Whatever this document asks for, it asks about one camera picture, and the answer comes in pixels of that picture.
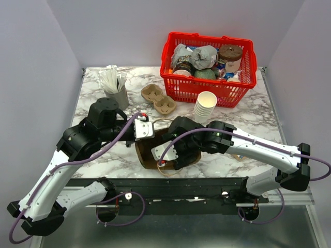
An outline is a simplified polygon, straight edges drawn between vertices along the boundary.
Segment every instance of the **marble countertop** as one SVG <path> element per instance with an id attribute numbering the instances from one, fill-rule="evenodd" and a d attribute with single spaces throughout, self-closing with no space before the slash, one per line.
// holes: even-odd
<path id="1" fill-rule="evenodd" d="M 103 90 L 97 84 L 97 73 L 102 68 L 87 68 L 82 84 L 79 100 L 72 125 L 77 125 L 87 116 L 89 106 L 98 98 L 105 97 Z M 140 95 L 140 90 L 147 84 L 157 84 L 164 89 L 159 67 L 120 67 L 119 71 L 127 72 L 126 88 L 130 106 L 124 111 L 128 117 L 141 111 L 149 115 L 151 121 L 162 118 L 153 105 L 146 102 Z M 166 116 L 174 119 L 176 116 L 186 116 L 194 119 L 193 103 L 176 102 L 177 109 Z M 261 72 L 257 71 L 257 85 L 249 90 L 235 108 L 216 107 L 207 121 L 221 120 L 235 125 L 244 131 L 281 143 L 277 122 L 271 106 Z M 167 127 L 169 121 L 159 121 L 155 129 Z M 202 159 L 195 165 L 185 167 L 178 177 L 244 177 L 264 172 L 270 168 L 264 163 L 246 159 L 237 161 L 229 154 L 202 154 Z M 145 169 L 139 162 L 134 145 L 126 148 L 124 142 L 118 142 L 110 151 L 99 159 L 82 166 L 73 177 L 95 178 L 160 178 L 164 177 L 157 170 Z"/>

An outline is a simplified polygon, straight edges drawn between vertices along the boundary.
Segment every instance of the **gray wall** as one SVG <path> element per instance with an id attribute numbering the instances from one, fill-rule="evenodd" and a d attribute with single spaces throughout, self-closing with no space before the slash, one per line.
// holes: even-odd
<path id="1" fill-rule="evenodd" d="M 6 207 L 48 165 L 70 125 L 82 71 L 45 0 L 2 2 L 0 47 L 0 246 L 14 247 Z M 26 236 L 17 229 L 16 239 Z"/>
<path id="2" fill-rule="evenodd" d="M 169 32 L 253 40 L 266 66 L 304 0 L 48 0 L 84 66 L 160 65 Z"/>
<path id="3" fill-rule="evenodd" d="M 289 144 L 306 142 L 331 161 L 331 2 L 306 0 L 267 69 L 270 91 Z M 326 166 L 310 162 L 313 177 Z M 312 182 L 316 210 L 331 247 L 331 178 Z"/>

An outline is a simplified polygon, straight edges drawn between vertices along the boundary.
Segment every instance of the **jar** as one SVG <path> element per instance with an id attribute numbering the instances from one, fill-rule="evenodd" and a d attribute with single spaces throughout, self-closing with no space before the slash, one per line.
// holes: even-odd
<path id="1" fill-rule="evenodd" d="M 225 64 L 227 73 L 239 70 L 243 49 L 237 45 L 223 45 L 218 52 L 219 63 Z"/>

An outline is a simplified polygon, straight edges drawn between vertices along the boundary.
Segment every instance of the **red plastic shopping basket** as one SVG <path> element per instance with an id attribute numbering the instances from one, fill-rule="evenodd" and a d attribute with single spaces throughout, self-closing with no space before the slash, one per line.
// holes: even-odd
<path id="1" fill-rule="evenodd" d="M 220 48 L 223 44 L 238 45 L 243 49 L 242 61 L 239 70 L 240 83 L 196 79 L 193 76 L 169 74 L 171 56 L 178 44 L 190 46 L 212 45 Z M 210 91 L 217 96 L 217 106 L 235 107 L 249 89 L 254 88 L 257 83 L 255 72 L 257 70 L 257 59 L 253 50 L 253 42 L 250 40 L 200 36 L 199 34 L 169 33 L 168 40 L 163 48 L 162 65 L 160 74 L 164 79 L 167 95 L 175 101 L 195 103 L 198 94 Z"/>

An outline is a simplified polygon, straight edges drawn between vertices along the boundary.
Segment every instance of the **purple cable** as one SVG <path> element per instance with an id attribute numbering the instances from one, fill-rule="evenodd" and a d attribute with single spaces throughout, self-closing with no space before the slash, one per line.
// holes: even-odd
<path id="1" fill-rule="evenodd" d="M 168 152 L 168 150 L 170 149 L 170 147 L 172 145 L 174 145 L 177 141 L 179 141 L 180 139 L 184 138 L 185 136 L 190 135 L 190 134 L 193 134 L 193 133 L 198 133 L 198 132 L 219 132 L 219 133 L 224 133 L 224 134 L 228 134 L 228 135 L 231 135 L 231 136 L 234 136 L 234 137 L 241 138 L 243 140 L 246 140 L 246 141 L 249 141 L 249 142 L 252 142 L 252 143 L 255 142 L 255 144 L 258 144 L 260 146 L 264 146 L 266 148 L 269 148 L 269 149 L 272 149 L 272 150 L 275 150 L 275 151 L 279 151 L 279 152 L 283 152 L 285 154 L 291 155 L 291 152 L 290 151 L 283 150 L 281 148 L 278 148 L 278 147 L 275 147 L 275 146 L 272 146 L 272 145 L 263 143 L 261 141 L 255 141 L 253 138 L 248 138 L 248 137 L 245 137 L 245 136 L 236 134 L 236 133 L 232 133 L 232 132 L 225 131 L 225 130 L 220 130 L 220 129 L 215 129 L 215 128 L 198 128 L 198 129 L 194 129 L 194 130 L 188 131 L 186 133 L 183 133 L 180 136 L 178 136 L 177 138 L 175 138 L 173 141 L 171 141 L 171 143 L 167 146 L 167 148 L 164 150 L 164 152 L 161 155 L 161 158 L 159 160 L 159 166 L 161 166 L 161 162 L 162 162 L 164 156 L 166 155 L 166 153 Z M 296 156 L 296 157 L 300 157 L 300 158 L 315 160 L 317 162 L 320 162 L 322 164 L 325 164 L 329 168 L 329 170 L 328 170 L 328 172 L 326 174 L 324 174 L 323 176 L 320 176 L 320 177 L 312 178 L 312 179 L 310 179 L 310 181 L 319 181 L 319 180 L 322 180 L 322 179 L 328 177 L 329 175 L 331 175 L 331 164 L 329 164 L 328 162 L 326 162 L 326 161 L 324 161 L 322 159 L 315 158 L 315 157 L 308 156 L 308 155 L 304 155 L 304 154 L 295 153 L 293 155 Z"/>
<path id="2" fill-rule="evenodd" d="M 129 121 L 126 123 L 126 125 L 123 127 L 122 131 L 118 134 L 118 136 L 112 141 L 110 142 L 109 144 L 107 144 L 100 152 L 94 154 L 93 156 L 91 156 L 90 158 L 88 159 L 85 159 L 85 160 L 81 160 L 81 161 L 73 161 L 73 162 L 66 162 L 66 163 L 62 163 L 62 164 L 59 164 L 57 166 L 55 166 L 53 169 L 51 169 L 49 172 L 50 174 L 53 174 L 56 170 L 60 169 L 61 167 L 63 166 L 67 166 L 67 165 L 82 165 L 82 164 L 85 164 L 85 163 L 88 163 L 88 162 L 91 162 L 97 158 L 99 158 L 100 156 L 104 155 L 110 148 L 112 148 L 117 141 L 119 141 L 119 139 L 124 135 L 124 133 L 129 129 L 130 125 L 133 123 L 134 119 L 141 115 L 140 113 L 135 113 L 130 119 Z M 47 181 L 47 179 L 49 178 L 50 176 L 45 176 L 41 181 L 40 183 L 36 186 L 34 192 L 31 194 L 29 200 L 26 202 L 26 206 L 30 206 L 30 204 L 32 203 L 33 199 L 35 198 L 36 194 L 39 192 L 39 190 L 41 189 L 41 187 L 44 185 L 44 183 Z M 14 221 L 10 231 L 9 231 L 9 241 L 10 243 L 12 244 L 20 244 L 20 243 L 23 243 L 25 242 L 26 240 L 30 239 L 32 237 L 32 235 L 22 239 L 22 240 L 19 240 L 19 241 L 15 241 L 13 239 L 13 233 L 14 233 L 14 230 L 18 224 L 18 222 L 20 221 L 21 217 L 25 214 L 26 212 L 26 208 L 24 208 L 19 216 L 16 218 L 16 220 Z"/>
<path id="3" fill-rule="evenodd" d="M 98 210 L 97 210 L 96 215 L 97 215 L 98 223 L 100 222 L 100 223 L 105 224 L 107 226 L 128 226 L 128 225 L 131 225 L 134 222 L 138 221 L 143 216 L 143 214 L 145 212 L 145 201 L 144 201 L 144 198 L 139 193 L 137 193 L 137 192 L 125 192 L 125 193 L 121 193 L 121 194 L 116 195 L 115 197 L 113 197 L 113 198 L 111 198 L 109 200 L 104 200 L 102 202 L 100 201 L 100 202 L 97 203 L 97 205 L 111 202 L 112 200 L 115 200 L 116 198 L 118 198 L 118 197 L 120 197 L 122 195 L 128 194 L 128 193 L 139 196 L 139 198 L 141 199 L 141 201 L 143 203 L 143 209 L 141 210 L 141 213 L 139 214 L 139 216 L 137 218 L 135 218 L 133 221 L 129 221 L 127 223 L 123 223 L 123 224 L 111 224 L 111 223 L 108 223 L 108 222 L 102 222 L 102 221 L 100 221 L 100 218 L 99 218 L 99 215 L 98 215 L 99 213 L 98 213 Z"/>
<path id="4" fill-rule="evenodd" d="M 271 220 L 268 220 L 268 221 L 262 221 L 262 222 L 253 222 L 253 221 L 249 221 L 245 218 L 245 212 L 242 208 L 238 208 L 238 215 L 240 217 L 240 219 L 242 221 L 245 221 L 246 223 L 250 223 L 250 224 L 255 224 L 255 225 L 264 225 L 264 224 L 269 224 L 270 222 L 272 221 L 275 221 L 277 220 L 283 213 L 284 213 L 284 210 L 285 210 L 285 200 L 284 200 L 284 196 L 283 194 L 280 192 L 279 189 L 277 189 L 278 192 L 279 192 L 279 195 L 280 195 L 280 198 L 281 198 L 281 209 L 280 209 L 280 212 L 278 213 L 278 215 L 276 215 L 276 217 L 272 218 Z"/>

